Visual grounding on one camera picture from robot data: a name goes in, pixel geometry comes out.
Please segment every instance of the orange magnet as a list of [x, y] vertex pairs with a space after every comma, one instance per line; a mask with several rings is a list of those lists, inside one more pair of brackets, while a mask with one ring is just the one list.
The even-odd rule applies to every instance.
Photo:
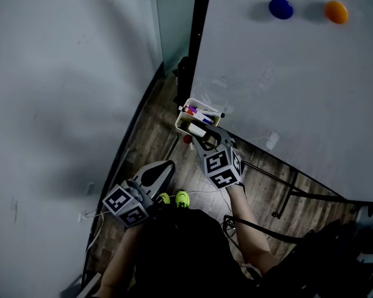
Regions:
[[348, 11], [344, 4], [338, 1], [330, 1], [325, 5], [325, 14], [330, 21], [343, 24], [348, 20]]

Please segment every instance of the yellow-green shoe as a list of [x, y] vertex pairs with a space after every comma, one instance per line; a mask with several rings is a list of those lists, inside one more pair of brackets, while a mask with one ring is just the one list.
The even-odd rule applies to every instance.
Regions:
[[168, 196], [166, 192], [161, 193], [159, 197], [163, 199], [164, 204], [170, 204], [170, 197]]
[[189, 194], [186, 191], [178, 191], [175, 195], [175, 203], [177, 208], [179, 207], [189, 207]]

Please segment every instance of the white wall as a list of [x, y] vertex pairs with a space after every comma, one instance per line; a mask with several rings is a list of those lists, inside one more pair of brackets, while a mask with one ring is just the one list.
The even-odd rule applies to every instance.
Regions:
[[0, 298], [58, 297], [81, 273], [78, 214], [162, 61], [157, 32], [155, 0], [0, 0]]

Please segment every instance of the wooden floor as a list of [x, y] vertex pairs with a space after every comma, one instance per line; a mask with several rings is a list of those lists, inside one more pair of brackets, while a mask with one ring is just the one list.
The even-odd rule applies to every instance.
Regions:
[[[117, 174], [117, 183], [130, 178], [141, 166], [166, 158], [177, 137], [174, 127], [177, 118], [177, 108], [173, 103], [175, 93], [176, 84], [173, 74], [170, 74], [167, 79], [159, 80], [156, 84], [134, 129], [126, 158]], [[244, 142], [237, 142], [237, 145], [246, 161], [285, 181], [290, 180], [290, 170], [282, 162], [262, 153], [252, 145]], [[222, 223], [224, 214], [231, 213], [229, 197], [224, 189], [216, 191], [216, 188], [203, 176], [198, 167], [196, 151], [184, 144], [181, 138], [170, 159], [175, 163], [176, 172], [168, 187], [168, 194], [174, 195], [180, 189], [190, 191], [190, 207], [201, 209]], [[287, 187], [248, 167], [244, 173], [244, 184], [247, 201], [259, 224], [275, 232], [302, 237], [309, 230], [320, 230], [336, 219], [348, 222], [356, 218], [356, 215], [349, 212], [352, 205], [292, 196], [282, 218], [277, 219], [272, 217], [272, 212], [280, 210], [287, 194]], [[296, 187], [309, 193], [331, 195], [320, 184], [301, 174], [298, 175]], [[101, 233], [87, 260], [87, 271], [103, 273], [123, 235], [124, 227], [111, 214], [105, 214]], [[280, 259], [293, 248], [291, 244], [267, 238], [272, 253]], [[240, 252], [231, 242], [229, 244], [237, 262], [243, 263]]]

